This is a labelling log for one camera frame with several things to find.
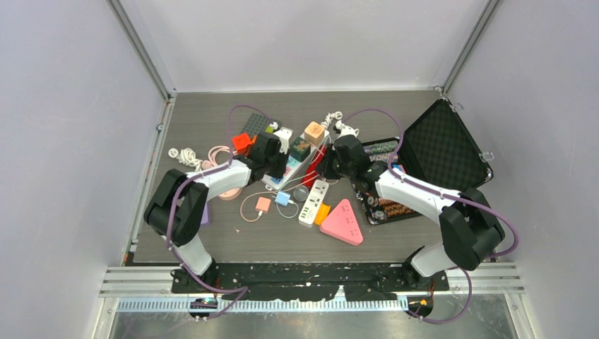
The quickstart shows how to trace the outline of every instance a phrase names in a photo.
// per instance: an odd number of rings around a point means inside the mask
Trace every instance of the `white wall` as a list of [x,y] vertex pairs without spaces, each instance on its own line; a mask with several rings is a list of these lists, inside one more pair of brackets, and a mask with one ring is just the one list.
[[179,92],[219,92],[441,85],[486,1],[125,3]]
[[598,15],[592,0],[504,1],[450,95],[495,154],[483,191],[520,230],[543,338],[599,330]]
[[105,1],[3,3],[0,61],[2,337],[85,338],[162,99]]

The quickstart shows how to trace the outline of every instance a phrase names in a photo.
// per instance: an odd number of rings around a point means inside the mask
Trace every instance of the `orange cube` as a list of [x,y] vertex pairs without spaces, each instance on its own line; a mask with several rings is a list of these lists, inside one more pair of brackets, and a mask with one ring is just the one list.
[[231,138],[233,142],[233,148],[237,151],[237,154],[245,154],[251,147],[251,140],[247,133],[240,134]]

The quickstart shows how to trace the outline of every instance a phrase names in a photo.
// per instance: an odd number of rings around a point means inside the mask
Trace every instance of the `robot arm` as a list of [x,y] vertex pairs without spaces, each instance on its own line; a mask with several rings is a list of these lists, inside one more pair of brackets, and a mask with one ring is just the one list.
[[[494,216],[428,193],[403,180],[409,179],[436,191],[459,195],[488,206],[478,190],[469,189],[460,193],[440,189],[399,171],[401,179],[398,179],[389,172],[386,163],[370,161],[362,143],[355,136],[355,130],[344,126],[340,134],[334,144],[327,145],[324,158],[316,167],[322,177],[348,178],[359,191],[402,203],[435,221],[441,228],[442,243],[421,247],[403,263],[403,277],[409,285],[417,287],[427,284],[428,277],[454,266],[474,270],[503,240],[504,231]],[[229,168],[196,179],[183,190],[183,199],[173,224],[173,247],[203,280],[206,281],[204,274],[210,266],[215,265],[198,236],[206,201],[230,189],[252,184],[264,174],[281,177],[287,157],[288,153],[279,138],[263,132],[258,135],[247,155],[237,156],[230,165],[221,165]],[[161,236],[166,235],[174,192],[183,181],[196,174],[184,174],[172,169],[160,182],[146,208],[144,220]]]
[[[195,179],[182,191],[172,226],[173,250],[203,280],[207,280],[203,274],[214,265],[212,256],[204,249],[198,236],[206,202],[230,189],[253,184],[262,179],[264,174],[282,177],[288,157],[288,145],[283,145],[276,135],[261,132],[246,155],[238,155],[231,164],[216,167],[212,174]],[[171,169],[162,178],[148,203],[143,219],[162,238],[166,239],[175,191],[185,180],[197,174]]]
[[405,281],[413,287],[428,283],[428,277],[447,268],[476,269],[505,238],[495,216],[419,189],[407,181],[489,206],[480,191],[443,189],[393,169],[398,178],[385,162],[370,161],[354,133],[340,136],[328,145],[316,170],[327,179],[348,178],[358,191],[401,203],[440,226],[443,242],[421,247],[402,265]]

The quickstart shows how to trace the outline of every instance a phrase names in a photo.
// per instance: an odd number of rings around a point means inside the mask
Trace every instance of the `pink adapter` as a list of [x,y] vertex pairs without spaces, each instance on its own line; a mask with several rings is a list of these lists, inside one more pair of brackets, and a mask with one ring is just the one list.
[[343,199],[320,225],[320,232],[358,246],[364,241],[348,199]]

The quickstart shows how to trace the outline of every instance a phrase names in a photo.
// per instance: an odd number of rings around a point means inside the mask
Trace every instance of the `wooden cube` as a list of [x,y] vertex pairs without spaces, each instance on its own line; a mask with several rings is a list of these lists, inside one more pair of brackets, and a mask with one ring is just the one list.
[[304,139],[312,145],[318,145],[324,139],[324,126],[317,122],[311,122],[304,130]]

